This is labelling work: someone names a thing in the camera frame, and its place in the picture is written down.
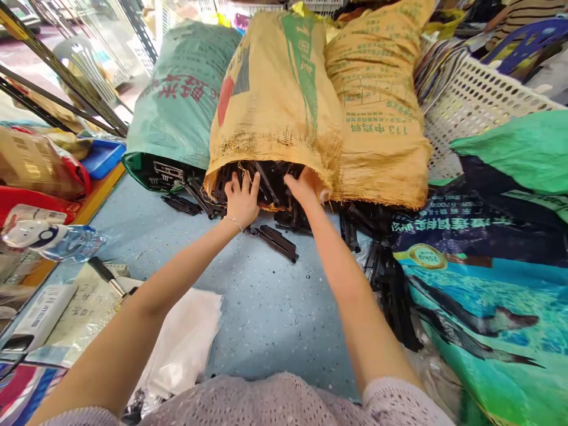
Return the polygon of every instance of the fingernail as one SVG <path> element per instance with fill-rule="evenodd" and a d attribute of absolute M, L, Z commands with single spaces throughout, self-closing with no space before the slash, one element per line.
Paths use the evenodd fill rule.
<path fill-rule="evenodd" d="M 324 189 L 324 190 L 321 192 L 321 194 L 319 195 L 319 197 L 320 197 L 320 199 L 319 199 L 320 204 L 323 204 L 324 202 L 326 202 L 326 201 L 329 199 L 329 197 L 330 197 L 330 192 L 329 192 L 329 190 L 328 190 L 328 189 Z"/>

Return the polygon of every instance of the person's left hand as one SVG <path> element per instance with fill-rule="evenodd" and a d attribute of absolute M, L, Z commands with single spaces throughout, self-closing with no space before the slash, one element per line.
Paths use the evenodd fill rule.
<path fill-rule="evenodd" d="M 254 174 L 253 184 L 250 186 L 249 174 L 243 174 L 243 187 L 238 184 L 237 173 L 233 172 L 233 179 L 225 184 L 227 194 L 227 216 L 234 218 L 243 228 L 249 226 L 259 215 L 260 207 L 257 204 L 259 195 L 260 173 Z"/>

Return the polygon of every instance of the plastic water bottle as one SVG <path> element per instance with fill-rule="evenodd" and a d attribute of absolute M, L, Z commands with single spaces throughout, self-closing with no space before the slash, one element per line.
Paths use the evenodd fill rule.
<path fill-rule="evenodd" d="M 37 251 L 46 259 L 85 262 L 107 238 L 87 225 L 54 225 L 43 220 L 19 221 L 7 229 L 2 240 L 11 247 Z"/>

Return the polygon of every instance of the blue plastic tray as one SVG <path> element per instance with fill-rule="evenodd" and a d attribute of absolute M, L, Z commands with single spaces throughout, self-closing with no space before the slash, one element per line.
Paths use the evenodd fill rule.
<path fill-rule="evenodd" d="M 89 172 L 91 179 L 102 179 L 120 162 L 126 146 L 120 142 L 95 139 L 91 152 L 81 163 Z"/>

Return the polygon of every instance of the hand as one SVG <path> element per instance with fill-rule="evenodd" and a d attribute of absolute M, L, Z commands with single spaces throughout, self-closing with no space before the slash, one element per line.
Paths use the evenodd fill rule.
<path fill-rule="evenodd" d="M 250 187 L 248 173 L 243 173 L 243 187 L 239 187 L 237 173 L 225 184 L 227 195 L 227 216 L 234 218 L 243 228 L 249 226 L 258 217 L 260 207 L 257 204 L 259 195 L 260 173 L 254 174 L 253 186 Z"/>
<path fill-rule="evenodd" d="M 323 188 L 323 185 L 309 167 L 304 167 L 302 174 L 298 179 L 294 179 L 292 175 L 284 176 L 284 183 L 290 188 L 292 195 L 305 209 L 311 204 L 321 204 L 324 200 L 329 198 L 329 191 Z M 321 192 L 320 200 L 318 200 L 318 190 Z"/>

